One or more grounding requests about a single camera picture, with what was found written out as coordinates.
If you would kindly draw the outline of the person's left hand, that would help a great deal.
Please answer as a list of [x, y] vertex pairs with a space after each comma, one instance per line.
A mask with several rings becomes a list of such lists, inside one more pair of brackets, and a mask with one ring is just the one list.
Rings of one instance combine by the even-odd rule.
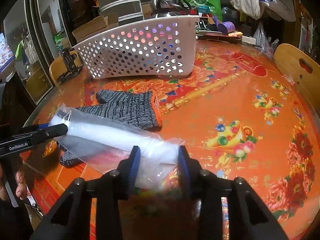
[[[8, 201], [9, 197], [2, 180], [4, 177], [3, 174], [4, 174], [3, 167], [1, 165], [1, 200]], [[17, 182], [17, 187], [15, 191], [16, 196], [20, 198], [20, 200], [25, 200], [25, 198], [27, 197], [27, 186], [26, 186], [24, 168], [22, 164], [18, 165], [17, 172], [16, 172], [16, 182]]]

